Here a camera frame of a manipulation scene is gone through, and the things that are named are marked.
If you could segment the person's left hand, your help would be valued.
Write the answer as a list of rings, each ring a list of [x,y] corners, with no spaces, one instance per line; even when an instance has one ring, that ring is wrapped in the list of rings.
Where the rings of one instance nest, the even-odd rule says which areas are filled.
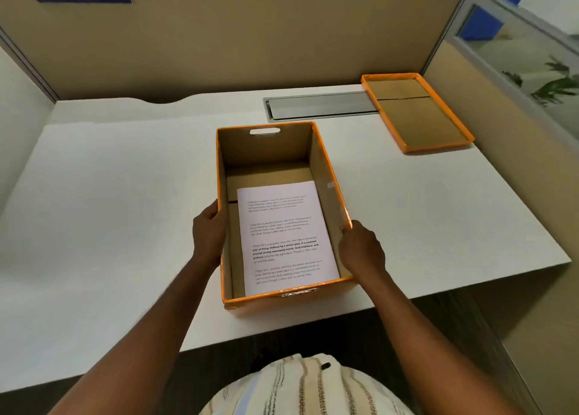
[[[226,239],[228,215],[224,210],[220,211],[220,218],[203,218],[201,212],[194,218],[192,225],[192,260],[209,272],[220,265]]]

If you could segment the person's right hand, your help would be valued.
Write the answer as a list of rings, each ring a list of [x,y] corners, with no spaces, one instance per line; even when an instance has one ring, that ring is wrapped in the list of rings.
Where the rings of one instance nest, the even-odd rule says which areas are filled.
[[[342,264],[355,277],[365,291],[389,279],[386,258],[380,242],[373,238],[362,238],[350,233],[351,226],[342,229],[338,249]]]

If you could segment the orange cardboard storage box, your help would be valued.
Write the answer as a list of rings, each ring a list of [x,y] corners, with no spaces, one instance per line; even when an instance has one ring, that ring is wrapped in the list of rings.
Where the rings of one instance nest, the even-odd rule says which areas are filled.
[[[313,121],[294,121],[272,127],[222,127],[216,131],[219,208],[228,215],[220,274],[224,309],[238,315],[350,292],[356,281],[342,264],[338,244],[342,228],[351,226],[337,178]],[[313,180],[327,226],[339,278],[317,285],[247,297],[237,190]]]

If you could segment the person's right forearm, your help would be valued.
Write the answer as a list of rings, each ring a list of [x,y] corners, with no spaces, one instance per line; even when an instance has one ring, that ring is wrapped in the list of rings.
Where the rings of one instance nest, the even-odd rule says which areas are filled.
[[[385,270],[356,273],[427,415],[524,415],[438,331]]]

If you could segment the person's left forearm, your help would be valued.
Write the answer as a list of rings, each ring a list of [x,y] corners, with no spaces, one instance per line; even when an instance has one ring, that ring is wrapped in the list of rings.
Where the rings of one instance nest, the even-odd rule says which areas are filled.
[[[155,304],[48,415],[152,415],[218,258],[193,255]]]

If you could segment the printed white paper sheet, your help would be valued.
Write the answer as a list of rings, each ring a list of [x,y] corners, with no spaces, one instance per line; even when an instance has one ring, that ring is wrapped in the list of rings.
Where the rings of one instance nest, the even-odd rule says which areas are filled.
[[[247,297],[339,278],[313,180],[237,190]]]

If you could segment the orange cardboard box lid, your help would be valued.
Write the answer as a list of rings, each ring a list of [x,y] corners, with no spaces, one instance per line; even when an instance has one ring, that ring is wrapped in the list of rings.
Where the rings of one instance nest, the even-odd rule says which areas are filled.
[[[474,135],[418,73],[366,74],[361,84],[403,154],[465,148]]]

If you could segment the striped cream shirt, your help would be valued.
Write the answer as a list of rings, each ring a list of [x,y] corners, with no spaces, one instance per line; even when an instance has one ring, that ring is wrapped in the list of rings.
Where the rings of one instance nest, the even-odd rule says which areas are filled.
[[[199,415],[415,415],[373,377],[333,356],[276,360],[218,391]]]

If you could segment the beige cubicle partition panel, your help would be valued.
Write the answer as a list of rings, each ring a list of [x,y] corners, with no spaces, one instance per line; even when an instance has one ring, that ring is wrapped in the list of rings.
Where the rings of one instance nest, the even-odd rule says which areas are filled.
[[[0,33],[57,100],[173,102],[420,73],[462,0],[0,0]]]

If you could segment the green potted plant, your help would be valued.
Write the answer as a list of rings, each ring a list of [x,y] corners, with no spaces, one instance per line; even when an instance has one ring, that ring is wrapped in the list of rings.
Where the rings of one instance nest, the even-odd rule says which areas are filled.
[[[568,97],[579,97],[579,74],[572,74],[570,67],[552,55],[544,63],[546,70],[517,74],[502,74],[521,91],[542,107],[562,105]]]

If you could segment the glass partition panel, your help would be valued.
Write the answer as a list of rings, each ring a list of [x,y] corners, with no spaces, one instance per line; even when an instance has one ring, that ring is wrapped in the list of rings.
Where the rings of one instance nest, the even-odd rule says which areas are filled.
[[[579,74],[578,41],[508,0],[463,0],[447,37],[467,47],[484,66],[579,140],[579,97],[568,97],[562,105],[545,108],[502,74],[546,70],[544,63],[550,55],[567,64],[572,74]]]

